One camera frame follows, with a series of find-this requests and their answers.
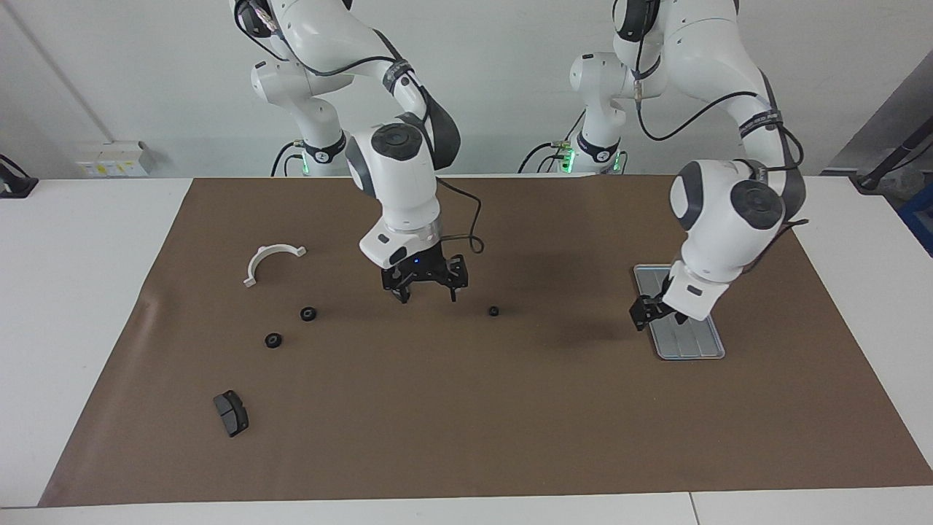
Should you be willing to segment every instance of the small black wheel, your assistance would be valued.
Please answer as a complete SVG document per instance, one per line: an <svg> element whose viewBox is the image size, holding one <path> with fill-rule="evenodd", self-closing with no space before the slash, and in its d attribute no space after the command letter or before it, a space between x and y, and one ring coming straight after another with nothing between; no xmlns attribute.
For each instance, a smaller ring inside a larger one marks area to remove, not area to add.
<svg viewBox="0 0 933 525"><path fill-rule="evenodd" d="M305 322L311 322L317 319L317 310L312 306L307 306L301 309L301 320Z"/></svg>
<svg viewBox="0 0 933 525"><path fill-rule="evenodd" d="M280 333L270 333L266 335L266 346L269 348L278 348L282 345L282 335Z"/></svg>

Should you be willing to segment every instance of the black velcro strap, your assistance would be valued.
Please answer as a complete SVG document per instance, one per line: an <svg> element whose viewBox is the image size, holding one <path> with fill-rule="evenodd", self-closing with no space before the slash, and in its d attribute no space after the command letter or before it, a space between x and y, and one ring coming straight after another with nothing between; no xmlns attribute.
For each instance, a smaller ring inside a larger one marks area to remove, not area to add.
<svg viewBox="0 0 933 525"><path fill-rule="evenodd" d="M769 109L764 113L759 113L758 115L753 116L751 119L748 119L748 121L742 124L742 126L739 127L739 135L741 135L742 138L745 138L760 127L774 126L783 123L784 116L781 114L781 111L779 109Z"/></svg>
<svg viewBox="0 0 933 525"><path fill-rule="evenodd" d="M407 60L399 60L398 62L389 66L388 70L385 71L385 76L383 77L383 86L390 93L395 93L396 91L396 82L399 78L402 78L409 71L414 71L414 68L411 67L411 64Z"/></svg>
<svg viewBox="0 0 933 525"><path fill-rule="evenodd" d="M316 163L319 164L330 164L333 162L334 157L341 154L344 148L347 147L347 135L341 131L341 139L335 142L334 144L327 146L326 148L315 148L314 146L304 143L304 150L311 155L311 158L314 159Z"/></svg>
<svg viewBox="0 0 933 525"><path fill-rule="evenodd" d="M587 155L590 155L593 161L596 163L609 162L609 159L611 159L612 156L616 154L616 151L619 150L619 142L617 142L614 146L610 146L609 148L601 148L595 144L591 144L587 141L587 139L583 138L583 133L577 135L577 144L579 144L580 149L582 149L583 152Z"/></svg>

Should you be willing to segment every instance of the small black nut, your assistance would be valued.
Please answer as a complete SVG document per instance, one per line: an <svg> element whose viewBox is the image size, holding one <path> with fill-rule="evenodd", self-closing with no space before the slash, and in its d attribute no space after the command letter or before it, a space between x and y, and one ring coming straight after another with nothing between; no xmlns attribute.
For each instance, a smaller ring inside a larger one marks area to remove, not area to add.
<svg viewBox="0 0 933 525"><path fill-rule="evenodd" d="M270 333L266 335L266 347L278 348L282 345L282 335L280 333Z"/></svg>
<svg viewBox="0 0 933 525"><path fill-rule="evenodd" d="M315 319L317 319L317 310L312 306L306 306L301 309L301 320L311 322Z"/></svg>

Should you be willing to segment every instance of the white wall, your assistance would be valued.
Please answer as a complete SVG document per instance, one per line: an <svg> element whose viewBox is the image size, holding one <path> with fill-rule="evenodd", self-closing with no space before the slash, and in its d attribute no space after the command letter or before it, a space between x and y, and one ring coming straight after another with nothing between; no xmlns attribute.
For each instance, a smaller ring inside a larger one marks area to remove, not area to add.
<svg viewBox="0 0 933 525"><path fill-rule="evenodd" d="M111 135L146 142L160 176L265 175L274 152L297 135L282 110L252 93L249 70L264 57L233 26L227 0L0 2L18 14ZM450 171L488 173L514 171L532 146L563 138L581 110L568 85L569 66L579 53L611 50L611 4L355 0L354 14L389 35L457 120L464 147ZM100 131L69 97L9 80L50 73L12 51L23 46L22 35L7 29L3 10L0 19L0 115L14 103L65 153L75 135L98 140ZM807 146L807 173L827 166L926 56L928 39L918 35L930 20L929 0L742 3L745 44ZM365 78L327 98L349 130L398 112ZM665 98L646 103L655 133L701 106L679 93ZM721 112L663 145L646 140L631 121L623 147L635 173L672 173L694 158L740 152L735 126ZM0 148L23 163L39 163L46 153L4 136Z"/></svg>

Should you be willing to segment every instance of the white curved part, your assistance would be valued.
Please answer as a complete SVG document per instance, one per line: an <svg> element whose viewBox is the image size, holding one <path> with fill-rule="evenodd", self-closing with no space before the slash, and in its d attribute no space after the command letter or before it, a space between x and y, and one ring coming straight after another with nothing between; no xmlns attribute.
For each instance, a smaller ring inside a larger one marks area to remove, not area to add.
<svg viewBox="0 0 933 525"><path fill-rule="evenodd" d="M256 269L259 267L259 263L262 263L265 258L274 253L290 253L295 257L301 257L305 253L308 253L308 250L306 250L304 246L295 248L288 244L259 247L256 255L253 256L252 260L250 260L249 267L246 269L246 280L243 281L243 284L246 285L247 288L251 288L256 285Z"/></svg>

